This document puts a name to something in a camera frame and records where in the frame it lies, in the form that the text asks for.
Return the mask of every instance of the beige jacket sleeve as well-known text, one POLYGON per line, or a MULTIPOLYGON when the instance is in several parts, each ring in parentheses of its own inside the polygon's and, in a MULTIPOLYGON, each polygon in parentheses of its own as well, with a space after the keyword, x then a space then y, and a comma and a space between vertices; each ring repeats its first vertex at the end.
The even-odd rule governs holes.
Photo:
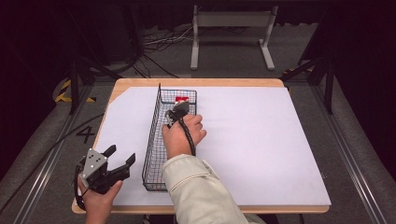
POLYGON ((174 157, 163 165, 163 178, 178 224, 248 223, 205 161, 188 155, 174 157))

